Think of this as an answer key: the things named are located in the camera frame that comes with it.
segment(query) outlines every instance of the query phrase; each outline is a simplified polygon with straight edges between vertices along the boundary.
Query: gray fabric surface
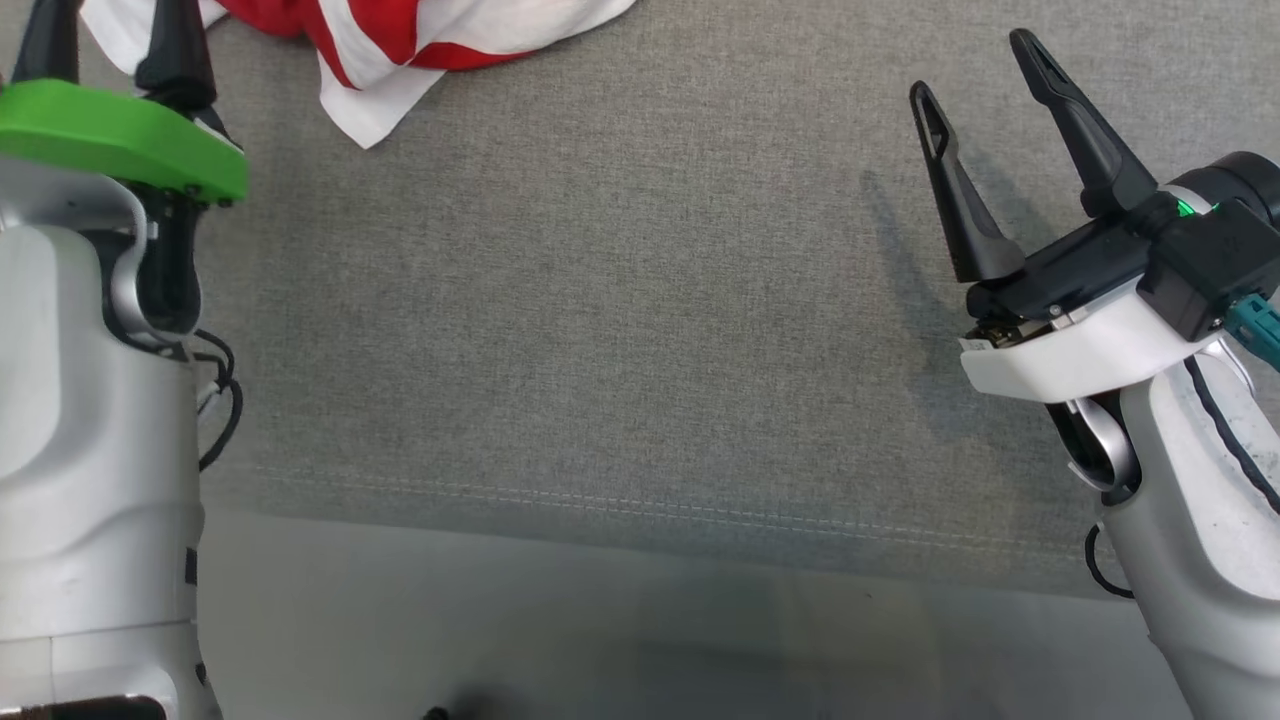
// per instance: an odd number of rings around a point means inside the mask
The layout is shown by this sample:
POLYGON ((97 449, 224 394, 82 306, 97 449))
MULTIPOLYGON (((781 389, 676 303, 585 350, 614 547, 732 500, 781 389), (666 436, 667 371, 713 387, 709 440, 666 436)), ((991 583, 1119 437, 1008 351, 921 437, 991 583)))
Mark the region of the gray fabric surface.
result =
POLYGON ((1280 156, 1271 0, 643 0, 447 77, 372 151, 324 115, 305 44, 220 27, 252 199, 209 218, 198 261, 248 407, 206 496, 1092 592, 1094 500, 1043 409, 960 370, 906 102, 931 82, 1025 246, 1078 225, 1018 26, 1160 178, 1280 156))

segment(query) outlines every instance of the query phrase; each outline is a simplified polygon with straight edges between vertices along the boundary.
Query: teal connector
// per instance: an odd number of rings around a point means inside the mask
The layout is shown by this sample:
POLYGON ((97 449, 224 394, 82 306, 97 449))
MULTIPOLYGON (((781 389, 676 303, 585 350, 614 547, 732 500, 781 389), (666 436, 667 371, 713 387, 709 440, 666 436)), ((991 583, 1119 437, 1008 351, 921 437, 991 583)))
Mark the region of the teal connector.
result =
POLYGON ((1226 332, 1245 350, 1280 370, 1280 314, 1261 295, 1249 295, 1226 311, 1226 332))

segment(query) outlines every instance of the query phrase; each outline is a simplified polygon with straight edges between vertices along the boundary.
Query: red and white cloth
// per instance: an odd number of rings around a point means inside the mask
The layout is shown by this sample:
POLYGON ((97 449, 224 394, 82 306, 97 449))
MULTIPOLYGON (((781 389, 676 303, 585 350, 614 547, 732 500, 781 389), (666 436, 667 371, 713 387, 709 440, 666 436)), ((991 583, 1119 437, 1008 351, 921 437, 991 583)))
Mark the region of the red and white cloth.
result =
MULTIPOLYGON (((320 56, 320 104, 361 147, 387 137, 448 70, 522 58, 591 29, 635 0, 200 0, 205 26, 228 12, 320 56)), ((106 56, 133 74, 156 0, 84 0, 81 17, 106 56)))

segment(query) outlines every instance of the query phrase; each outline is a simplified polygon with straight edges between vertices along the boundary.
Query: green bracket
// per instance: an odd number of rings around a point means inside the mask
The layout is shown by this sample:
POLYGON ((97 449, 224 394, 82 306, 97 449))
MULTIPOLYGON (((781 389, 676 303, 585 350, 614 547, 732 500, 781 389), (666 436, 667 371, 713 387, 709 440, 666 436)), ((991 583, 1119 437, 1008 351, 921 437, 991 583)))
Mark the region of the green bracket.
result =
POLYGON ((178 113, 141 97, 32 79, 0 91, 0 152, 188 192, 243 200, 244 154, 178 113))

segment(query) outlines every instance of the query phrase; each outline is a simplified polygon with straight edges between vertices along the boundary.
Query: black cable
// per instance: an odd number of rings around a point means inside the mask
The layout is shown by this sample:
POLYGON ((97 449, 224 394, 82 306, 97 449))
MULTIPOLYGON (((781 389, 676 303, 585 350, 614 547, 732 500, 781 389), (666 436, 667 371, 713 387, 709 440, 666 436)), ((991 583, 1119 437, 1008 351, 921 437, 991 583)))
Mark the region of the black cable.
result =
POLYGON ((192 360, 198 360, 201 363, 214 363, 218 365, 218 389, 221 391, 227 387, 227 380, 232 379, 230 373, 227 370, 227 361, 212 352, 192 352, 192 360))
POLYGON ((1089 574, 1093 575, 1093 582, 1107 591, 1111 594, 1116 594, 1128 600, 1133 600, 1133 591, 1121 588, 1120 585, 1112 584, 1111 580, 1102 577, 1102 570, 1098 570, 1098 533, 1102 532, 1100 525, 1093 525, 1089 528, 1089 534, 1084 536, 1084 564, 1089 566, 1089 574))
POLYGON ((223 355, 227 356, 227 377, 230 378, 232 375, 234 375, 236 374, 236 354, 232 352, 232 346, 227 345, 225 342, 223 342, 223 338, 215 336, 214 333, 211 333, 209 331, 196 331, 195 334, 200 340, 202 340, 202 341, 207 342, 209 345, 212 345, 218 350, 223 351, 223 355))
POLYGON ((1201 373, 1199 365, 1196 363, 1194 356, 1188 357, 1183 365, 1187 366, 1187 372, 1192 375, 1192 384, 1196 387, 1196 395, 1201 398, 1201 405, 1204 406, 1204 411, 1213 420, 1213 427, 1217 428, 1217 437, 1222 438, 1222 445, 1226 446, 1226 451, 1235 457, 1236 462, 1240 464, 1240 470, 1244 471, 1244 477, 1249 479, 1249 484, 1257 488, 1262 493, 1262 497, 1267 498, 1267 505, 1271 510, 1280 515, 1280 495, 1276 495, 1275 488, 1267 482, 1267 477, 1262 474, 1258 464, 1253 461, 1253 456, 1249 451, 1240 445, 1236 439, 1235 433, 1231 432, 1231 425, 1226 423, 1226 418, 1222 416, 1222 410, 1219 409, 1217 402, 1213 396, 1208 392, 1208 384, 1204 383, 1204 375, 1201 373))
POLYGON ((232 434, 236 433, 236 425, 239 424, 241 414, 244 411, 244 393, 241 391, 239 383, 236 378, 227 380, 227 389, 232 391, 232 414, 227 419, 227 427, 214 441, 214 445, 209 446, 209 450, 200 457, 200 470, 204 471, 206 468, 218 460, 218 456, 223 454, 227 443, 230 442, 232 434))

